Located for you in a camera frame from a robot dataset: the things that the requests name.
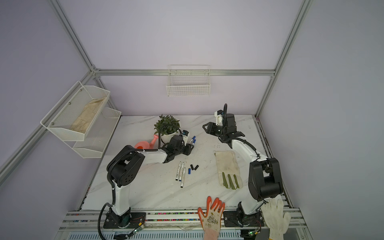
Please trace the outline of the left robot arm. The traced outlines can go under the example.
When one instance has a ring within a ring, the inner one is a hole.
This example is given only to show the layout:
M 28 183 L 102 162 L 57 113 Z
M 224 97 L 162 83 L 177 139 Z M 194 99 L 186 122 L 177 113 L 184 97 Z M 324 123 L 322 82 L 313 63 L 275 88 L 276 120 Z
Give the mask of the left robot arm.
M 112 187 L 112 203 L 108 204 L 109 216 L 118 224 L 126 226 L 131 219 L 129 185 L 143 164 L 166 164 L 178 155 L 190 155 L 196 138 L 191 140 L 181 134 L 157 149 L 134 148 L 126 145 L 107 166 L 107 180 Z

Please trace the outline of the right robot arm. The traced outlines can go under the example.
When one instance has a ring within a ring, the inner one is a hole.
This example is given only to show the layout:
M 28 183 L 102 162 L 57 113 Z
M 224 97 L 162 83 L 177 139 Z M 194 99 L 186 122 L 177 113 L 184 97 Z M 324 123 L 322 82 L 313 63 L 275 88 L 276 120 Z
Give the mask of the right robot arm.
M 220 142 L 239 154 L 249 163 L 249 194 L 239 203 L 237 219 L 240 225 L 246 225 L 251 215 L 261 210 L 267 199 L 275 198 L 283 193 L 280 164 L 275 158 L 262 155 L 256 147 L 249 143 L 245 135 L 237 130 L 235 116 L 224 110 L 215 112 L 216 122 L 203 125 L 207 134 L 216 136 Z

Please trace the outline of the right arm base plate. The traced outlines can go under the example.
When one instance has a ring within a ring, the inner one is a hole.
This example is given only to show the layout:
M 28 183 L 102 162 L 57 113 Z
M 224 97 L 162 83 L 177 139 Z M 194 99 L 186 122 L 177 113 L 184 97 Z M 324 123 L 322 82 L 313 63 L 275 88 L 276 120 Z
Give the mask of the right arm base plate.
M 238 211 L 224 211 L 225 227 L 263 227 L 264 218 L 261 212 L 256 212 L 252 215 L 245 215 Z

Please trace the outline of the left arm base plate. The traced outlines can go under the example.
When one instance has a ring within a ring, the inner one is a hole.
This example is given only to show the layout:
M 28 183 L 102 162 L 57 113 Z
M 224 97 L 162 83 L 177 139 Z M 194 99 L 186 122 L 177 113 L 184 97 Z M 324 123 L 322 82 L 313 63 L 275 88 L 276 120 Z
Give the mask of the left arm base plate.
M 126 213 L 122 216 L 116 215 L 114 212 L 107 212 L 104 222 L 104 229 L 136 229 L 140 224 L 144 225 L 146 220 L 145 212 Z

